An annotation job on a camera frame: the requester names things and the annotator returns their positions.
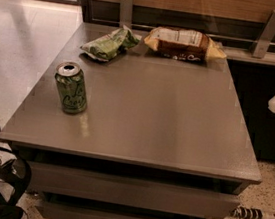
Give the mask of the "green soda can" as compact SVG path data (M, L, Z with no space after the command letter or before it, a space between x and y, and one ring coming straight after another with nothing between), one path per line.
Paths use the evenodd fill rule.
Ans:
M68 114L85 111L87 96L84 73L79 64L63 62L56 67L55 80L61 106Z

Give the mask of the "upper grey drawer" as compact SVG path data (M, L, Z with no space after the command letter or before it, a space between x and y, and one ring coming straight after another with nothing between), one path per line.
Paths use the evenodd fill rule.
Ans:
M30 188L154 211L223 219L239 204L232 194L30 162Z

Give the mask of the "brown chip bag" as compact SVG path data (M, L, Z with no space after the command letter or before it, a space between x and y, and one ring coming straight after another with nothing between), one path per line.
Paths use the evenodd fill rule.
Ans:
M152 51L179 61L206 62L226 58L217 43L196 30L157 27L145 37L144 43Z

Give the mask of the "right metal wall bracket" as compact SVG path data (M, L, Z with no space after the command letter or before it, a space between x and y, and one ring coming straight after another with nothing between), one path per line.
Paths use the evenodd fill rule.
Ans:
M251 48L252 57L256 59L264 58L270 43L275 36L275 10L273 10L262 29L259 37L254 41Z

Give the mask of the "left metal wall bracket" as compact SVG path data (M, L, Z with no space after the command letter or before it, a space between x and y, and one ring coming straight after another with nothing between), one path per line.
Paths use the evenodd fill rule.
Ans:
M119 25L121 27L127 26L128 28L132 25L133 17L133 2L134 0L120 0L120 9L119 9Z

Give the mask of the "grey drawer cabinet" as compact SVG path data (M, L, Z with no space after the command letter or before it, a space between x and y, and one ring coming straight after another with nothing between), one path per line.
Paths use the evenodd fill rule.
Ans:
M64 113L47 70L0 133L27 161L231 194L261 175L225 60L158 57L143 45L106 64L80 47L108 28L80 25L56 58L84 72L85 111ZM146 219L215 219L33 190L41 202Z

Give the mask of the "white power strip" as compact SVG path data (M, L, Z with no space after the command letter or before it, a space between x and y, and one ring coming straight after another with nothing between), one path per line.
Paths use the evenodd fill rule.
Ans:
M275 219L275 212L263 211L261 209L237 207L230 212L231 217L243 219Z

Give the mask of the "green chip bag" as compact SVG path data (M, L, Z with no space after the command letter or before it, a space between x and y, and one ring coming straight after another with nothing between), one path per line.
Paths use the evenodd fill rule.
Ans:
M141 39L141 35L136 35L127 26L123 26L121 29L118 28L107 35L83 44L80 49L95 60L108 62L119 53L137 46Z

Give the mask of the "metal wall bracket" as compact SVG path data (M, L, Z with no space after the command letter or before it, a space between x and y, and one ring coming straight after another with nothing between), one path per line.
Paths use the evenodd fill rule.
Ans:
M133 17L133 2L134 0L120 0L120 9L119 9L119 25L121 27L127 26L128 28L132 25Z
M256 59L264 58L270 43L275 36L275 10L273 10L262 29L259 37L254 41L251 48L252 57Z

